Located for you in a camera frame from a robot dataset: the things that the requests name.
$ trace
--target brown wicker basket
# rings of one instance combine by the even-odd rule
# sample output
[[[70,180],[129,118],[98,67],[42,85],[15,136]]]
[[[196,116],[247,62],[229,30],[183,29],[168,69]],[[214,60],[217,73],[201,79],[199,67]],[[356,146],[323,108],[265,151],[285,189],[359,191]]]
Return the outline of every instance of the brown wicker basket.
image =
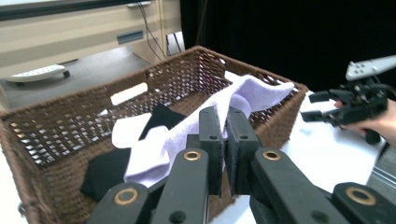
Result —
[[[84,223],[95,202],[79,192],[88,161],[108,152],[119,118],[147,113],[158,104],[188,116],[211,94],[230,85],[225,71],[251,74],[270,85],[290,81],[209,49],[195,47],[127,77],[42,104],[0,115],[1,144],[29,223]],[[148,91],[120,105],[110,96],[146,82]],[[289,140],[307,87],[249,121],[268,147]],[[223,191],[229,192],[225,185]],[[233,199],[210,199],[210,218]]]

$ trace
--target lavender towel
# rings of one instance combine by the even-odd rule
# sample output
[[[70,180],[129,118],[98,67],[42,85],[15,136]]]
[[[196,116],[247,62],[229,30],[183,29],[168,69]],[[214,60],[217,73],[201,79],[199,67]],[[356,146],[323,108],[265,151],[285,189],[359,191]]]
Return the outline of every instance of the lavender towel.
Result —
[[[146,139],[134,144],[124,181],[138,182],[150,187],[169,175],[177,153],[186,147],[187,134],[199,132],[198,121],[201,109],[209,106],[216,108],[219,126],[223,138],[226,138],[224,126],[230,106],[240,109],[248,117],[251,112],[278,104],[293,88],[294,84],[291,82],[271,86],[251,75],[237,78],[231,86],[213,94],[170,131],[152,130]]]

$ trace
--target brass screw hole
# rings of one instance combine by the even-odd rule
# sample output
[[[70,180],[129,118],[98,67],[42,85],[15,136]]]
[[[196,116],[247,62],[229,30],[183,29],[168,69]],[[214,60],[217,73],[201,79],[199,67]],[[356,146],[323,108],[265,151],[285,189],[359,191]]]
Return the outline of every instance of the brass screw hole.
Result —
[[[370,206],[376,204],[375,196],[365,189],[350,187],[346,189],[346,195],[356,203]]]
[[[316,223],[329,223],[330,221],[329,216],[320,211],[313,211],[311,213],[311,217],[315,220]]]
[[[134,202],[138,194],[136,189],[123,189],[116,194],[114,202],[119,205],[126,205]]]
[[[184,159],[188,161],[198,161],[199,159],[201,159],[201,153],[197,151],[186,152],[184,153]]]
[[[266,151],[262,153],[265,159],[270,160],[270,161],[278,161],[280,160],[280,155],[277,152],[274,151]]]
[[[169,221],[171,223],[183,223],[186,220],[186,213],[182,211],[176,211],[171,214]]]

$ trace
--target black fabric backdrop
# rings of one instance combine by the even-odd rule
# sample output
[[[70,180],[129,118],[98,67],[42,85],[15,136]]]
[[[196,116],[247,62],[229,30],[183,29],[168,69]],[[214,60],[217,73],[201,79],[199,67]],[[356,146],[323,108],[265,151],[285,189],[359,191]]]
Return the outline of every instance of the black fabric backdrop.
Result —
[[[350,61],[396,54],[396,1],[180,0],[186,48],[196,44],[304,83],[346,81]],[[396,69],[379,79],[396,87]]]

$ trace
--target white table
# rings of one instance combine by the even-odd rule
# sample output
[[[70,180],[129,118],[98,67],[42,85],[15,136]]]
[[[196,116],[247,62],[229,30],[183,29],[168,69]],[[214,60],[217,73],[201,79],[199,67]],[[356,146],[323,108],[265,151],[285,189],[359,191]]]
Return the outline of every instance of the white table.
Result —
[[[305,100],[301,111],[312,109],[332,109],[332,102],[310,104]],[[370,146],[364,138],[351,131],[334,129],[330,124],[305,123],[301,116],[295,122],[290,140],[282,150],[303,171],[308,179],[318,187],[332,192],[333,187],[342,182],[365,184],[375,165],[379,149],[384,142]],[[0,156],[2,188],[0,190],[0,223],[26,223],[17,211],[20,199],[15,189],[11,172],[5,157]],[[255,223],[248,206],[248,196],[241,196],[213,220],[220,223]]]

